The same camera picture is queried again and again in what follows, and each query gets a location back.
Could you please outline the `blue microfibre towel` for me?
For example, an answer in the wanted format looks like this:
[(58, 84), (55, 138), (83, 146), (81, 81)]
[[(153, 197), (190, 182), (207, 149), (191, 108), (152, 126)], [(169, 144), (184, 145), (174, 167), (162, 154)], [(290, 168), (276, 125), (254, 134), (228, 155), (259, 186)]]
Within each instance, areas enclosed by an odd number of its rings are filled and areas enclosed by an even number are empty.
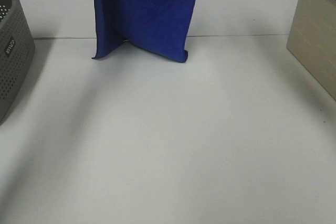
[(100, 59), (129, 41), (135, 46), (185, 62), (185, 41), (196, 0), (94, 0)]

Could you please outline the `beige fabric storage box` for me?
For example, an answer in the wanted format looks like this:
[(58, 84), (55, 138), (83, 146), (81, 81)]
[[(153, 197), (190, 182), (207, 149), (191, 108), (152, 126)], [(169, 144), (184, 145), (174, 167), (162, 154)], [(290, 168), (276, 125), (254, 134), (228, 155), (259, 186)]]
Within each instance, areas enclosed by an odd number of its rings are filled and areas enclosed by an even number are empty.
[(298, 0), (287, 49), (335, 97), (335, 0)]

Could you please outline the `grey perforated plastic basket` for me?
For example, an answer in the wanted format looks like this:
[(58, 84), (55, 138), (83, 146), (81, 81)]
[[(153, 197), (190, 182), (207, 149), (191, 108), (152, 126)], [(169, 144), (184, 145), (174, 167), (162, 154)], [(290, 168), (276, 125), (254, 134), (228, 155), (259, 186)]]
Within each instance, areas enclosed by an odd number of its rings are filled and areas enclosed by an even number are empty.
[(34, 53), (20, 0), (1, 0), (1, 121), (22, 87)]

